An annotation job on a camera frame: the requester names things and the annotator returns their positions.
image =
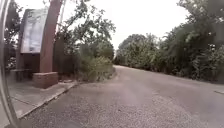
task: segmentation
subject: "pavement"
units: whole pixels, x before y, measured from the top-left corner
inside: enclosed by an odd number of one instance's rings
[[[223,128],[224,86],[115,66],[21,120],[23,128]]]
[[[59,83],[47,89],[35,88],[33,82],[9,82],[10,97],[17,117],[22,118],[45,103],[57,98],[60,94],[76,85],[76,82]],[[0,101],[0,128],[9,124]]]

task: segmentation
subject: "asphalt road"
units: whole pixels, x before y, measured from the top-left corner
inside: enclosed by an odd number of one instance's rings
[[[23,128],[224,128],[222,86],[116,66],[22,119]]]

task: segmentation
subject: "foliage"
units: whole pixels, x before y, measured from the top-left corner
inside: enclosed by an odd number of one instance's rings
[[[15,67],[15,49],[17,43],[16,35],[18,35],[20,29],[20,11],[21,8],[19,7],[19,5],[14,0],[12,0],[9,4],[4,33],[5,65],[6,69],[8,70]]]
[[[160,42],[146,43],[143,35],[129,36],[121,43],[114,62],[192,79],[218,80],[224,66],[224,2],[180,0],[178,5],[190,13],[186,23]]]
[[[80,73],[84,81],[102,81],[112,76],[114,72],[112,62],[108,58],[88,58],[83,61],[86,63]]]
[[[99,80],[102,75],[106,77],[106,71],[111,73],[114,24],[103,18],[103,10],[86,1],[76,1],[74,10],[55,38],[55,70],[59,74],[79,74],[87,81]]]
[[[156,49],[154,35],[133,34],[119,46],[115,63],[119,61],[126,66],[150,69],[150,59]]]

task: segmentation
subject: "signboard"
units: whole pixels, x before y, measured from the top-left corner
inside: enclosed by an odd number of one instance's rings
[[[21,53],[40,53],[47,13],[47,8],[28,12],[24,26]]]

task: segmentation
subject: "overcast sky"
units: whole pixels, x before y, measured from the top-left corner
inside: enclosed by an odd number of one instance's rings
[[[16,0],[20,6],[38,9],[42,0]],[[64,17],[71,14],[72,4],[68,0]],[[185,22],[186,10],[177,6],[179,0],[91,0],[91,4],[104,9],[105,17],[112,20],[116,33],[112,43],[118,45],[131,34],[152,33],[165,36],[175,26]]]

